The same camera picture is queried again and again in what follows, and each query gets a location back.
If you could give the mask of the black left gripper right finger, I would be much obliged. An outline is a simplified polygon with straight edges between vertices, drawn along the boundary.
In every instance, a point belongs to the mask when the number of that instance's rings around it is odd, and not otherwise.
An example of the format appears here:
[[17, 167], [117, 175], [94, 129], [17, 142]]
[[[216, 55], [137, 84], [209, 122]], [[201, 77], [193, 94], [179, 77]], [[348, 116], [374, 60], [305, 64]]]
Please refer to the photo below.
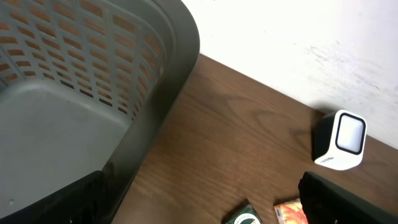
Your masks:
[[389, 213], [318, 174], [306, 171], [298, 184], [309, 223], [397, 223]]

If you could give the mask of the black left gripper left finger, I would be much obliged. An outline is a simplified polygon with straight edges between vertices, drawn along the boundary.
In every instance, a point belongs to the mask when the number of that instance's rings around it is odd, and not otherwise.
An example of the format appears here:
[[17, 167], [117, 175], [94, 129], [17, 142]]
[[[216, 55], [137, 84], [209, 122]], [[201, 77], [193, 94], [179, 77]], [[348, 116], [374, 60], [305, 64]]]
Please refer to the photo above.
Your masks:
[[104, 174], [97, 170], [1, 218], [1, 224], [103, 223], [107, 199]]

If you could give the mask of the orange snack packet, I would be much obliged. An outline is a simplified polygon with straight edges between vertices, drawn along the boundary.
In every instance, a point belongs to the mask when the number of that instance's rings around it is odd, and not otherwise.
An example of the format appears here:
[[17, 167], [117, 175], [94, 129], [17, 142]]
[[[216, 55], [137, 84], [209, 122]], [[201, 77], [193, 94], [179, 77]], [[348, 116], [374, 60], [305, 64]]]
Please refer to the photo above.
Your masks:
[[299, 198], [274, 205], [279, 224], [308, 224]]

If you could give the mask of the dark snack packet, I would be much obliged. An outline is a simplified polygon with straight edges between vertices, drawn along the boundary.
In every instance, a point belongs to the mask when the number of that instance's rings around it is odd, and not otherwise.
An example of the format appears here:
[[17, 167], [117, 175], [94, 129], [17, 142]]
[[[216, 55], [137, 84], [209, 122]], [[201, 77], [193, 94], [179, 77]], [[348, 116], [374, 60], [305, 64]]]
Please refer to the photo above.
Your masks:
[[225, 216], [222, 224], [262, 224], [262, 220], [250, 203], [247, 203], [231, 214]]

